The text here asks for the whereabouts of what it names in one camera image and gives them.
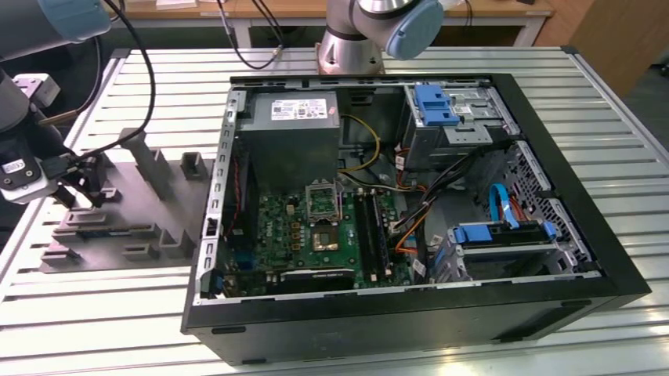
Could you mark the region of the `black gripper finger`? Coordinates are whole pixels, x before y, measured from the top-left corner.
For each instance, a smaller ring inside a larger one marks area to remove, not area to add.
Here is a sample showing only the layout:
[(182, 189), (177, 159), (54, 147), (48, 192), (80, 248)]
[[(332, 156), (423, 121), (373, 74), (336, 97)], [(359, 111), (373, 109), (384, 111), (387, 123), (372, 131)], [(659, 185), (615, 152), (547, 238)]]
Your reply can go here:
[(56, 191), (50, 197), (66, 209), (72, 209), (76, 205), (74, 194), (70, 192), (69, 186), (64, 183), (57, 183)]
[(84, 174), (88, 178), (89, 201), (96, 208), (104, 203), (102, 185), (106, 182), (106, 157), (96, 155), (84, 160)]

